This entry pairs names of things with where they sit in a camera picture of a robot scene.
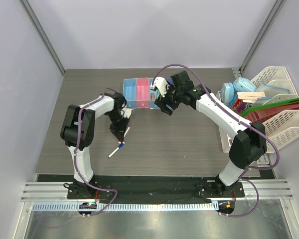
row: white wall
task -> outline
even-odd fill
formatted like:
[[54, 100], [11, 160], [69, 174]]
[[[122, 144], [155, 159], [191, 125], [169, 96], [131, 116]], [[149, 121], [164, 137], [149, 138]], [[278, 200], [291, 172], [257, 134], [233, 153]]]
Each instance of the white wall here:
[[12, 238], [62, 76], [17, 0], [0, 0], [0, 239]]
[[[287, 0], [245, 70], [253, 78], [266, 66], [286, 66], [299, 94], [299, 0]], [[275, 170], [286, 178], [299, 207], [299, 139], [281, 150]]]
[[62, 64], [238, 67], [275, 0], [30, 0]]

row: plastic container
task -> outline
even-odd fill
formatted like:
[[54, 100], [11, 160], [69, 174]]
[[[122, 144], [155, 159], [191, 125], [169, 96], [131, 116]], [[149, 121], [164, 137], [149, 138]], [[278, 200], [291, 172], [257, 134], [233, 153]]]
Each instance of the plastic container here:
[[270, 81], [268, 84], [262, 83], [260, 87], [257, 88], [256, 92], [264, 92], [267, 97], [274, 97], [278, 94], [291, 94], [291, 91], [287, 88], [273, 86], [274, 81], [280, 81], [280, 80], [273, 80]]
[[255, 105], [266, 105], [279, 101], [292, 100], [298, 98], [296, 89], [290, 79], [290, 76], [284, 66], [269, 66], [262, 70], [257, 76], [251, 80], [256, 87], [260, 87], [263, 83], [276, 87], [282, 87], [290, 90], [290, 94], [277, 94], [269, 100], [259, 100]]
[[136, 79], [136, 105], [137, 108], [150, 107], [150, 82], [149, 78]]
[[127, 101], [127, 107], [136, 109], [136, 78], [124, 79], [123, 81], [123, 96]]

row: green folder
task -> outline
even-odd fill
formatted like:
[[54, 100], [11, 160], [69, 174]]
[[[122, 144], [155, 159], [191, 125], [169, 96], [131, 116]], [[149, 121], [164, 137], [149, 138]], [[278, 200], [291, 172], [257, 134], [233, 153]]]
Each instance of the green folder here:
[[280, 102], [263, 105], [263, 106], [250, 107], [249, 109], [245, 110], [240, 116], [245, 117], [247, 114], [249, 114], [252, 111], [258, 111], [258, 110], [268, 109], [268, 108], [277, 107], [277, 106], [284, 106], [284, 105], [288, 105], [291, 103], [297, 103], [297, 102], [299, 102], [299, 98], [292, 99], [292, 100], [286, 100], [286, 101], [280, 101]]

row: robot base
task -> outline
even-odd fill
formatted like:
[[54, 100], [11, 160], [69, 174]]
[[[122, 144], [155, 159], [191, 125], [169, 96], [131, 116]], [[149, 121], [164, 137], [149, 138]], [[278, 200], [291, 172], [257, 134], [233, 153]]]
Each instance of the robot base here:
[[[118, 204], [210, 203], [213, 198], [233, 198], [233, 191], [236, 198], [245, 196], [241, 182], [237, 182], [228, 193], [220, 195], [216, 190], [215, 177], [95, 176], [93, 179], [97, 187], [117, 189], [119, 193], [115, 203]], [[76, 188], [72, 187], [72, 192], [69, 190], [68, 199], [95, 199], [93, 189], [85, 191], [85, 194], [73, 189]], [[111, 192], [99, 191], [101, 203], [108, 203], [112, 197]]]
[[[93, 175], [89, 183], [96, 186], [95, 175]], [[67, 199], [91, 199], [95, 198], [96, 195], [93, 188], [90, 188], [85, 183], [81, 183], [75, 179], [73, 180], [73, 183], [65, 183], [63, 186], [68, 189]]]

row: aluminum frame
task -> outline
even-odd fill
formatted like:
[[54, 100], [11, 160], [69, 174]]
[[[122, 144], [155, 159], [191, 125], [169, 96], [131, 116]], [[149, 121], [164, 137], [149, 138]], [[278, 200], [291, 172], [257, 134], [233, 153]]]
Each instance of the aluminum frame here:
[[[260, 199], [292, 199], [292, 193], [286, 179], [255, 179], [251, 180], [257, 187]], [[71, 182], [28, 182], [24, 188], [21, 198], [22, 202], [54, 202], [71, 201], [67, 199], [67, 189], [64, 183]], [[254, 200], [256, 192], [254, 188], [245, 181], [242, 181], [246, 194], [245, 198], [237, 200]], [[232, 198], [213, 198], [212, 200], [231, 200]]]
[[15, 232], [14, 232], [14, 239], [24, 239], [26, 229], [29, 224], [30, 215], [32, 212], [33, 202], [25, 202], [22, 203], [23, 207], [20, 212], [18, 224], [16, 226]]
[[263, 40], [263, 38], [265, 37], [265, 34], [267, 33], [267, 31], [269, 30], [270, 26], [272, 25], [272, 23], [274, 22], [276, 16], [278, 15], [280, 9], [283, 7], [284, 3], [286, 0], [276, 0], [274, 5], [272, 6], [269, 14], [267, 15], [262, 27], [260, 28], [260, 31], [258, 32], [257, 37], [255, 38], [251, 48], [249, 49], [241, 67], [240, 67], [240, 71], [243, 73], [244, 70], [246, 69], [247, 65], [249, 64], [249, 62], [251, 61], [252, 57], [254, 56], [259, 44], [261, 43], [261, 41]]
[[233, 70], [235, 79], [242, 77], [239, 67], [233, 67], [231, 69]]
[[299, 239], [299, 218], [294, 200], [280, 200], [291, 235]]
[[19, 2], [23, 6], [23, 9], [26, 12], [26, 14], [29, 16], [30, 21], [32, 22], [34, 28], [36, 29], [36, 32], [38, 33], [38, 35], [42, 39], [43, 44], [45, 45], [47, 51], [50, 53], [50, 56], [52, 57], [52, 59], [55, 62], [56, 66], [59, 68], [61, 74], [64, 75], [65, 74], [65, 69], [64, 69], [58, 55], [56, 54], [49, 38], [45, 34], [45, 31], [43, 30], [39, 19], [36, 17], [30, 3], [28, 2], [28, 0], [19, 0]]

